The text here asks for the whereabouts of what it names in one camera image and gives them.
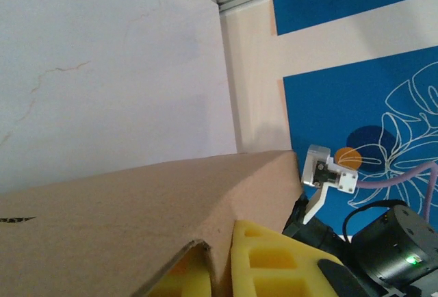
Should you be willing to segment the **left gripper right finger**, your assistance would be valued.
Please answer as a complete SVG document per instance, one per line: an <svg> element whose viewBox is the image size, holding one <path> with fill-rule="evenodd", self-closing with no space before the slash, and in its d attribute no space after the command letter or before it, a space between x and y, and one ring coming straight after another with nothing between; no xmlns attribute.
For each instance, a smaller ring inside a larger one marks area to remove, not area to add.
<svg viewBox="0 0 438 297"><path fill-rule="evenodd" d="M367 296L334 255L238 220L231 246L234 296Z"/></svg>

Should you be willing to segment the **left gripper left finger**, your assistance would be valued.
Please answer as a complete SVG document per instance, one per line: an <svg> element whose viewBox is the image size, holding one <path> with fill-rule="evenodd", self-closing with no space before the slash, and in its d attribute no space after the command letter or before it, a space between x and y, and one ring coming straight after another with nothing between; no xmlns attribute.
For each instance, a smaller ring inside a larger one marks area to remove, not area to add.
<svg viewBox="0 0 438 297"><path fill-rule="evenodd" d="M150 292L154 297L210 297L211 280L204 248L191 248Z"/></svg>

